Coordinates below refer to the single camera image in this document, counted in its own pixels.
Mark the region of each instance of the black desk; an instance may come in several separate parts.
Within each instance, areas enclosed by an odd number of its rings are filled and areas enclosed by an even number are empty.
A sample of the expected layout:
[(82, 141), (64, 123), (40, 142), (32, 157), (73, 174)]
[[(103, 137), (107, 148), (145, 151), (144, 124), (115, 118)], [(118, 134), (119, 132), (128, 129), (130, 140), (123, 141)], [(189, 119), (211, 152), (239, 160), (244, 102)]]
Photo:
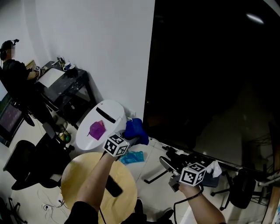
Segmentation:
[[(45, 66), (48, 68), (55, 68), (63, 71), (59, 64), (50, 61)], [(88, 73), (85, 70), (77, 69), (75, 75), (73, 73), (65, 72), (64, 75), (59, 77), (49, 88), (44, 86), (42, 83), (36, 83), (38, 90), (45, 98), (45, 103), (53, 110), (55, 110), (59, 116), (67, 120), (71, 125), (78, 129), (76, 122), (81, 118), (84, 112), (88, 108), (93, 108), (96, 105), (95, 98), (92, 94), (91, 87), (89, 85)], [(90, 101), (87, 102), (84, 99), (76, 96), (76, 93), (85, 86), (90, 97)], [(71, 101), (75, 103), (79, 102), (80, 106), (77, 114), (71, 112)]]

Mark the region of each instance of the desk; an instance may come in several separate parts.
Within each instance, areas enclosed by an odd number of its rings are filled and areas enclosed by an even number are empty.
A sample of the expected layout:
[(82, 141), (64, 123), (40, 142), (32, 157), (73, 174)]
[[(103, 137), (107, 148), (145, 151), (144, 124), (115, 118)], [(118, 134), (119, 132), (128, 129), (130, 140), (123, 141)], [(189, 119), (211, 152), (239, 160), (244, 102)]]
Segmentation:
[[(91, 152), (74, 158), (65, 168), (61, 178), (61, 192), (65, 204), (72, 209), (78, 190), (98, 163), (102, 153)], [(122, 188), (120, 196), (114, 198), (104, 192), (101, 211), (108, 224), (119, 224), (134, 211), (137, 200), (136, 184), (130, 171), (120, 161), (113, 163), (110, 175)], [(104, 223), (100, 213), (98, 223)]]
[[(48, 68), (55, 68), (60, 71), (63, 71), (62, 68), (57, 64), (54, 64), (54, 62), (50, 61), (45, 66)], [(65, 73), (61, 77), (59, 77), (49, 88), (44, 86), (42, 83), (37, 82), (36, 86), (38, 90), (41, 92), (41, 94), (46, 99), (45, 103), (53, 110), (57, 111), (59, 109), (60, 116), (62, 116), (64, 119), (66, 119), (70, 124), (72, 124), (76, 129), (76, 122), (80, 119), (80, 117), (84, 114), (84, 112), (88, 109), (88, 107), (93, 108), (96, 105), (95, 98), (92, 94), (91, 87), (89, 85), (89, 78), (88, 74), (85, 70), (77, 69), (76, 75), (68, 75)], [(73, 99), (78, 98), (78, 100), (85, 101), (79, 97), (77, 97), (75, 94), (83, 87), (85, 86), (87, 89), (87, 93), (90, 97), (90, 102), (85, 102), (85, 110), (84, 112), (80, 113), (81, 115), (77, 115), (76, 117), (72, 117), (71, 114), (73, 113), (67, 113), (66, 107), (67, 104)]]

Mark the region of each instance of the hand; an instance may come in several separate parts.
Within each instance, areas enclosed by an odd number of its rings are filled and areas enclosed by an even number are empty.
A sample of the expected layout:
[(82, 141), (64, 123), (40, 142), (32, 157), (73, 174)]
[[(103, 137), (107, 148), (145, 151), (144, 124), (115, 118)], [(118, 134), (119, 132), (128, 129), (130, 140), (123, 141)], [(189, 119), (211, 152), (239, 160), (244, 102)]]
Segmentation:
[(192, 197), (200, 192), (198, 186), (192, 187), (187, 184), (180, 183), (179, 190), (187, 197)]

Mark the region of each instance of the white cloth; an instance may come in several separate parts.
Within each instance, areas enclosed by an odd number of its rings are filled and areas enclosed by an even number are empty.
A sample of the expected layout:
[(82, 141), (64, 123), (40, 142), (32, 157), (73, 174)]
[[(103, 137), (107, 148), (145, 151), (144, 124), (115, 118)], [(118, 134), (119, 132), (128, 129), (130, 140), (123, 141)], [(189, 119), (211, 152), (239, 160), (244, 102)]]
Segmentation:
[(211, 173), (212, 170), (214, 170), (213, 178), (221, 175), (222, 169), (220, 168), (220, 165), (219, 165), (218, 161), (213, 161), (209, 166), (206, 167), (206, 172), (207, 173)]

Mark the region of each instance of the human forearm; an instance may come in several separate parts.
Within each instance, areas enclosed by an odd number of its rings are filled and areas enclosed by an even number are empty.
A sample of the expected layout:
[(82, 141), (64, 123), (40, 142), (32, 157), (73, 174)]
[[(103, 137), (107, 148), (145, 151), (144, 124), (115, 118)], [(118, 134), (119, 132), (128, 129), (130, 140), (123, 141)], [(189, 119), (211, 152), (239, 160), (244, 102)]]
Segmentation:
[[(179, 189), (184, 193), (186, 198), (192, 197), (200, 191), (198, 187), (186, 185), (180, 185)], [(208, 201), (204, 195), (201, 194), (188, 202), (198, 224), (225, 223), (223, 214), (210, 201)]]
[(115, 158), (106, 153), (81, 186), (76, 201), (83, 201), (99, 210), (111, 166)]

